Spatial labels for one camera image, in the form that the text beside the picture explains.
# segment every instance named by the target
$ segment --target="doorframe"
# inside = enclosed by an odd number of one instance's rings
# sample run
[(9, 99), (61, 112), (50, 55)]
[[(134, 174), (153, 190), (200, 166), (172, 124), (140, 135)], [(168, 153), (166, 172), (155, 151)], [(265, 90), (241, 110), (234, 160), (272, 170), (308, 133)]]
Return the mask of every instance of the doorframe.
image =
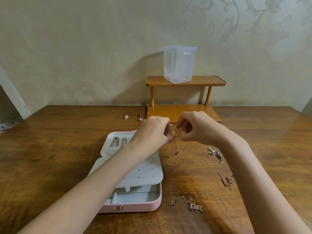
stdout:
[(23, 119), (26, 119), (31, 115), (30, 111), (28, 110), (26, 104), (22, 100), (21, 96), (18, 94), (17, 90), (13, 86), (12, 82), (6, 75), (4, 69), (0, 66), (0, 85), (2, 86), (3, 90), (10, 98), (11, 102), (15, 106), (16, 110), (19, 112)]

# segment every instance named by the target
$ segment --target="jewelry box compartment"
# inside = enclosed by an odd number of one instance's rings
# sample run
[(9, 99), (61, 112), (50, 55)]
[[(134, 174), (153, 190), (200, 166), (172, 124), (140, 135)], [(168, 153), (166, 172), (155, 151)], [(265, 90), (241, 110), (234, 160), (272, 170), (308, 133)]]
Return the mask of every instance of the jewelry box compartment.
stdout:
[(126, 192), (125, 188), (118, 188), (98, 213), (154, 211), (161, 204), (161, 196), (161, 183), (131, 187), (129, 192)]
[[(102, 157), (96, 160), (89, 174), (113, 156), (122, 145), (129, 143), (134, 133), (135, 131), (110, 133), (101, 149)], [(157, 209), (161, 204), (162, 179), (162, 168), (156, 151), (121, 180), (98, 213), (146, 212)]]

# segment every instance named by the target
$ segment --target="hand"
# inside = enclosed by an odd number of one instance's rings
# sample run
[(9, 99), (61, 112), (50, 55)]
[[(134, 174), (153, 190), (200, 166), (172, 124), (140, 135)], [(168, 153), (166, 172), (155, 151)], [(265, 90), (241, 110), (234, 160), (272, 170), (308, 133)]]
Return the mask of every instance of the hand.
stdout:
[(197, 141), (201, 144), (216, 146), (219, 149), (224, 143), (233, 139), (243, 140), (205, 112), (182, 112), (177, 120), (177, 128), (181, 128), (182, 141)]
[(132, 137), (135, 144), (146, 156), (157, 151), (165, 143), (173, 141), (168, 117), (150, 117), (143, 120), (139, 129)]

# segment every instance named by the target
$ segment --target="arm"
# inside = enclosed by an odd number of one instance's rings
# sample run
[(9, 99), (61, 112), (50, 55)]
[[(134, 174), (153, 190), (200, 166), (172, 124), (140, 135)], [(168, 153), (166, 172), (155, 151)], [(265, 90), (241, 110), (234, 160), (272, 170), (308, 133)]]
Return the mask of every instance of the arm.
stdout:
[(83, 233), (119, 182), (172, 139), (169, 118), (151, 117), (144, 120), (130, 143), (122, 146), (107, 162), (19, 233)]
[(198, 141), (220, 149), (235, 177), (255, 233), (311, 234), (243, 138), (204, 112), (183, 112), (177, 128), (182, 130), (182, 141)]

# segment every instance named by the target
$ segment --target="two-tier wooden shelf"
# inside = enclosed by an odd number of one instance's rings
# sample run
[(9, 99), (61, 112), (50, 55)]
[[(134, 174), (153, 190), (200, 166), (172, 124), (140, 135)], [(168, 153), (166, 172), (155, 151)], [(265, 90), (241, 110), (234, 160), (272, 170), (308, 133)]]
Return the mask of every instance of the two-tier wooden shelf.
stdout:
[[(208, 104), (213, 86), (225, 86), (226, 82), (217, 76), (193, 76), (189, 82), (173, 84), (164, 79), (163, 76), (150, 76), (146, 79), (146, 85), (151, 87), (151, 105), (148, 106), (147, 118), (151, 116), (169, 117), (171, 123), (176, 123), (182, 112), (204, 111), (217, 122), (221, 118)], [(205, 104), (183, 104), (183, 105), (154, 105), (154, 87), (187, 87), (187, 86), (209, 86)]]

